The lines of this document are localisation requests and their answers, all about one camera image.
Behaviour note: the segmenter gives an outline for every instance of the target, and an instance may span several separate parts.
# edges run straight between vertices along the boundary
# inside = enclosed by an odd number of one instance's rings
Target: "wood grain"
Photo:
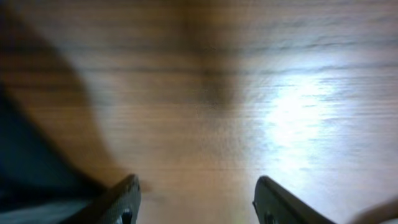
[[[2,6],[1,80],[138,223],[258,223],[269,175],[344,223],[397,194],[398,1]]]

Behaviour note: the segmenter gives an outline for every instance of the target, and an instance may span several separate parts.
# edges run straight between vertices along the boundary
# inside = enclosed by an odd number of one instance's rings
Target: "wooden table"
[[[398,1],[15,0],[1,80],[139,224],[258,223],[269,175],[340,223],[398,193]]]

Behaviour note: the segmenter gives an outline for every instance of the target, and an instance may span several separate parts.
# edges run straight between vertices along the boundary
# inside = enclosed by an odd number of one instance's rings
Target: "brown wooden tabletop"
[[[1,81],[138,224],[258,223],[269,175],[344,223],[398,194],[398,1],[14,0]]]

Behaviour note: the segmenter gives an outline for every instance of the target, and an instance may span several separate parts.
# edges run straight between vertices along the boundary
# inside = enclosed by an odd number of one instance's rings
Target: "wooden surface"
[[[260,175],[339,223],[398,193],[398,1],[5,8],[3,84],[87,174],[139,174],[139,224],[258,223]]]

